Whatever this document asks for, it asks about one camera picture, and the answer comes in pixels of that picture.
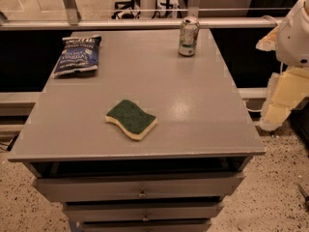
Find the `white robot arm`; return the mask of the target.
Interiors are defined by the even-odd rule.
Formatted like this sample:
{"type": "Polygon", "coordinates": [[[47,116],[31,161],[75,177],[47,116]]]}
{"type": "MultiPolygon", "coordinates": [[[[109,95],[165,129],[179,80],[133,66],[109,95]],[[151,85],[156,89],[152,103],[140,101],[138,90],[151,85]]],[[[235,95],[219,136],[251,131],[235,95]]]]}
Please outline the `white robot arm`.
{"type": "Polygon", "coordinates": [[[309,0],[298,0],[256,48],[274,50],[276,59],[287,66],[271,75],[259,120],[262,130],[275,131],[309,95],[309,0]]]}

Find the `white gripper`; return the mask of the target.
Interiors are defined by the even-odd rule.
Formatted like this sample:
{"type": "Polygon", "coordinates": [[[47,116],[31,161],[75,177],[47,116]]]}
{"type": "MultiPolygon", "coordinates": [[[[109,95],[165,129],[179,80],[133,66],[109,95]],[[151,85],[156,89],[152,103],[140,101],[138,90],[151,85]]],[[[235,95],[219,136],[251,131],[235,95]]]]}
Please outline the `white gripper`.
{"type": "Polygon", "coordinates": [[[257,42],[256,48],[276,49],[280,62],[295,66],[280,74],[274,73],[268,81],[259,126],[264,131],[275,131],[309,95],[309,16],[304,6],[292,8],[279,27],[257,42]]]}

